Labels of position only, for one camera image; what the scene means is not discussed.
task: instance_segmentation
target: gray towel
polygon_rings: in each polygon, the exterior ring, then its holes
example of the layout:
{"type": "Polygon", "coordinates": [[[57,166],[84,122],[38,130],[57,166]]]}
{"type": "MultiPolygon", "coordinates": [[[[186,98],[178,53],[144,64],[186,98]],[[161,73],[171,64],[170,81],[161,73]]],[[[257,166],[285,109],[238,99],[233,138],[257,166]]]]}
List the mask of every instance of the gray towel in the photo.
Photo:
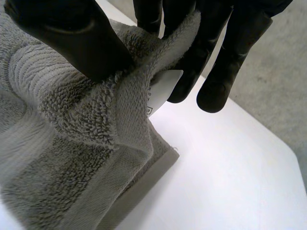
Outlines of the gray towel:
{"type": "Polygon", "coordinates": [[[31,230],[93,230],[116,200],[174,151],[146,116],[151,78],[188,50],[200,13],[166,40],[112,22],[136,66],[92,83],[16,27],[0,0],[1,197],[31,230]]]}

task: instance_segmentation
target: floor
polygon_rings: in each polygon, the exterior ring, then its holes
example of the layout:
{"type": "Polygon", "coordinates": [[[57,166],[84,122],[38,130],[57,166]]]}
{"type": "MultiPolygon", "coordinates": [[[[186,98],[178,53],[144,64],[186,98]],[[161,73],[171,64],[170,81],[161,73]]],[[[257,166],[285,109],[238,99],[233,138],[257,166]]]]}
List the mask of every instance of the floor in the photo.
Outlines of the floor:
{"type": "MultiPolygon", "coordinates": [[[[136,21],[133,0],[109,0],[136,21]]],[[[203,72],[206,77],[219,43],[203,72]]],[[[307,189],[307,1],[295,0],[254,45],[230,94],[296,153],[307,189]]]]}

